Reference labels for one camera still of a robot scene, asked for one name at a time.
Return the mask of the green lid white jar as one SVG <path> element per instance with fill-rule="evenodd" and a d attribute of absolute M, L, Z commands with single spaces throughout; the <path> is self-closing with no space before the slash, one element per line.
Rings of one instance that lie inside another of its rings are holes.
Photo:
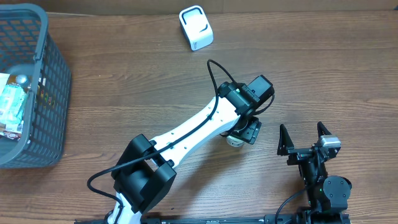
<path fill-rule="evenodd" d="M 226 138 L 226 141 L 230 146 L 233 146 L 233 147 L 241 147 L 244 144 L 244 141 L 242 141 L 238 138 L 235 138 L 233 136 L 228 136 Z"/>

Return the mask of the yellow dish soap bottle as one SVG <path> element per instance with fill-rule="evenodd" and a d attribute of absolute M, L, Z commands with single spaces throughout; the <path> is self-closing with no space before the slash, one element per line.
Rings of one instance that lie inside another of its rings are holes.
<path fill-rule="evenodd" d="M 18 85 L 28 92 L 31 88 L 31 80 L 27 75 L 10 75 L 7 81 L 8 85 Z"/>

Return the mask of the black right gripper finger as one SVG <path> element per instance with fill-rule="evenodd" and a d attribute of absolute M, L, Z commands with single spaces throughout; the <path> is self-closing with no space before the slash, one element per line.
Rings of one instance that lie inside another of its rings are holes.
<path fill-rule="evenodd" d="M 294 144 L 289 136 L 287 128 L 284 124 L 279 127 L 279 144 L 277 148 L 278 156 L 288 156 L 295 149 Z"/>
<path fill-rule="evenodd" d="M 317 132 L 319 137 L 324 135 L 331 135 L 331 132 L 329 132 L 329 130 L 321 121 L 317 123 Z"/>

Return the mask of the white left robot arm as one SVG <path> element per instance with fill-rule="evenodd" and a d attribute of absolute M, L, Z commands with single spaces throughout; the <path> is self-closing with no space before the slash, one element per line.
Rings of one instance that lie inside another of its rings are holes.
<path fill-rule="evenodd" d="M 169 192 L 176 168 L 217 135 L 229 145 L 254 144 L 261 128 L 257 108 L 274 98 L 272 83 L 263 75 L 250 84 L 224 82 L 206 108 L 173 130 L 147 139 L 133 138 L 111 172 L 116 191 L 114 210 L 105 223 L 140 223 L 141 216 Z"/>

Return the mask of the green wet wipes pack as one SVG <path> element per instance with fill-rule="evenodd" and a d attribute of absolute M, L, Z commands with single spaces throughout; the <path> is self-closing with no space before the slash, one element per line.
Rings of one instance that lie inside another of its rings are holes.
<path fill-rule="evenodd" d="M 22 133 L 24 107 L 27 93 L 15 84 L 6 85 L 1 94 L 1 135 L 9 133 Z"/>

